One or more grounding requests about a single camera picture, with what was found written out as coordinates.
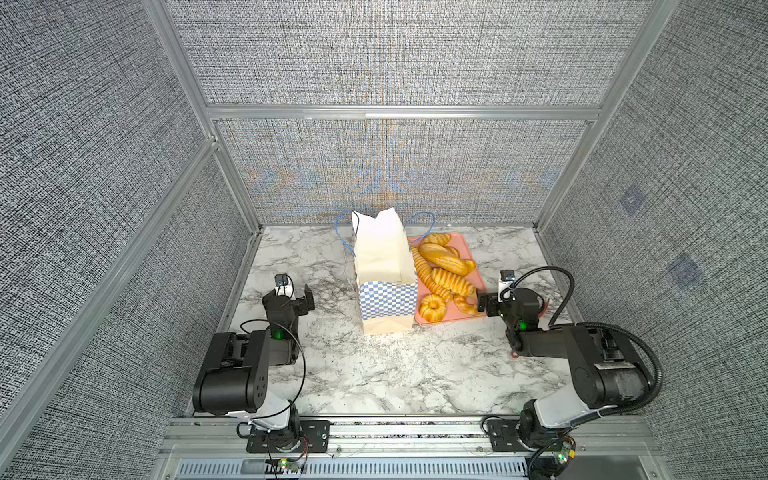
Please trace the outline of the ridged spiral bread roll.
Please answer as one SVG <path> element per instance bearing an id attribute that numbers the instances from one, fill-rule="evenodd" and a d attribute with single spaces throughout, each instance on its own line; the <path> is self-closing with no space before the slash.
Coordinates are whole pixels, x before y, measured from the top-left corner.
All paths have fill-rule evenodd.
<path id="1" fill-rule="evenodd" d="M 433 281 L 437 285 L 449 290 L 455 295 L 466 297 L 474 294 L 476 291 L 475 286 L 464 277 L 449 272 L 445 269 L 433 268 L 431 275 Z"/>

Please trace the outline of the ring bread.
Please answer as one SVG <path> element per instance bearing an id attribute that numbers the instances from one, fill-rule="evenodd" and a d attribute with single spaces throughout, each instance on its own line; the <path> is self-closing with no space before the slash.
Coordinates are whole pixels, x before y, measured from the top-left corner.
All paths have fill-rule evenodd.
<path id="1" fill-rule="evenodd" d="M 453 303 L 456 308 L 466 316 L 477 316 L 480 314 L 475 297 L 467 298 L 466 296 L 454 295 Z"/>
<path id="2" fill-rule="evenodd" d="M 421 300 L 418 312 L 425 322 L 440 323 L 447 314 L 447 304 L 441 296 L 430 294 Z"/>

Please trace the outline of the red silicone kitchen tongs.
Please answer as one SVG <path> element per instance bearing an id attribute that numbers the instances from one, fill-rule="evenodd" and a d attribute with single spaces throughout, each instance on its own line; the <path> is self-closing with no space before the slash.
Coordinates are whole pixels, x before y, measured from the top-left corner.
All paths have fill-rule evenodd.
<path id="1" fill-rule="evenodd" d="M 532 356 L 529 337 L 540 330 L 539 320 L 548 308 L 549 301 L 532 290 L 523 289 L 516 294 L 506 316 L 506 336 L 513 358 Z"/>

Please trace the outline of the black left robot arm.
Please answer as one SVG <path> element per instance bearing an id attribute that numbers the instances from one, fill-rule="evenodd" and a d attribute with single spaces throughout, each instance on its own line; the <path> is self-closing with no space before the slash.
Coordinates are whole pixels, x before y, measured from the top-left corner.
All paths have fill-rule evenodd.
<path id="1" fill-rule="evenodd" d="M 212 337 L 194 383 L 196 413 L 237 418 L 236 434 L 256 453 L 293 453 L 308 448 L 296 407 L 299 395 L 285 399 L 268 388 L 269 368 L 299 362 L 307 372 L 298 319 L 315 309 L 312 289 L 296 297 L 283 284 L 263 298 L 265 327 Z"/>

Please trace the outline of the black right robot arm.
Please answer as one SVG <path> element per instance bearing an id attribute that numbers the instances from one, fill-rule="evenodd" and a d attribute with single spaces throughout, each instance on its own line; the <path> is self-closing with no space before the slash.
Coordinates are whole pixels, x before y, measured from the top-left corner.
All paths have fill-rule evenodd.
<path id="1" fill-rule="evenodd" d="M 522 286 L 528 277 L 541 272 L 560 273 L 568 283 L 562 303 L 544 328 L 538 322 L 546 313 L 547 301 Z M 478 311 L 504 322 L 513 354 L 568 362 L 570 381 L 551 394 L 527 401 L 519 414 L 517 438 L 529 450 L 549 449 L 587 422 L 641 409 L 663 386 L 660 359 L 634 333 L 604 322 L 557 322 L 575 286 L 571 272 L 547 265 L 521 276 L 502 270 L 496 292 L 476 294 Z"/>

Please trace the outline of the checkered paper bread bag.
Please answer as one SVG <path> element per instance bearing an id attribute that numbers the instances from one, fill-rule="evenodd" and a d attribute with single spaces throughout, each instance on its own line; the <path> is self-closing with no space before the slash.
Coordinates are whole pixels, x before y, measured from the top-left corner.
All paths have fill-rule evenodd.
<path id="1" fill-rule="evenodd" d="M 335 231 L 345 216 L 351 221 L 353 241 L 342 234 L 337 237 L 352 253 L 363 333 L 374 336 L 411 330 L 419 278 L 411 252 L 415 242 L 408 238 L 406 226 L 420 216 L 435 225 L 435 215 L 422 211 L 403 221 L 393 208 L 375 216 L 343 210 L 334 219 Z"/>

